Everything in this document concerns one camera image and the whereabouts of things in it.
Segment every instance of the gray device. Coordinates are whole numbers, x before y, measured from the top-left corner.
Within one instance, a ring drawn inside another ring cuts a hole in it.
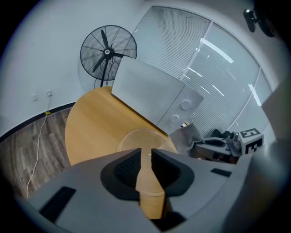
[[[152,169],[171,212],[180,217],[165,230],[139,207],[134,187],[140,168],[138,151],[76,164],[47,182],[28,202],[18,198],[19,205],[46,232],[240,232],[283,191],[291,167],[290,145],[283,141],[241,156],[236,165],[152,150]],[[55,207],[47,206],[62,187],[75,192],[57,210],[57,218],[48,220]]]

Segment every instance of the wall outlet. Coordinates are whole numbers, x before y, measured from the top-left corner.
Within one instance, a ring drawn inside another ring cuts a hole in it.
[[[50,97],[53,95],[53,92],[51,90],[47,90],[46,95],[47,95],[47,97]]]
[[[37,101],[37,100],[38,100],[38,96],[37,96],[37,94],[32,94],[32,95],[31,95],[31,99],[32,99],[33,102],[34,102],[34,101]]]

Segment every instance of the black fan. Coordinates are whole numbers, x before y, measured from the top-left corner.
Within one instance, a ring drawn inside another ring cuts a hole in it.
[[[103,82],[114,80],[123,56],[136,58],[137,47],[126,29],[107,25],[91,32],[83,42],[80,58],[84,69]]]

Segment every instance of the table top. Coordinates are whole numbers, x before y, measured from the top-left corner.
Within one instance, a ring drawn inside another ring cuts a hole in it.
[[[118,151],[142,148],[136,190],[150,219],[161,218],[165,193],[151,170],[151,148],[176,152],[169,136],[111,94],[112,87],[94,89],[72,107],[65,128],[71,165]]]

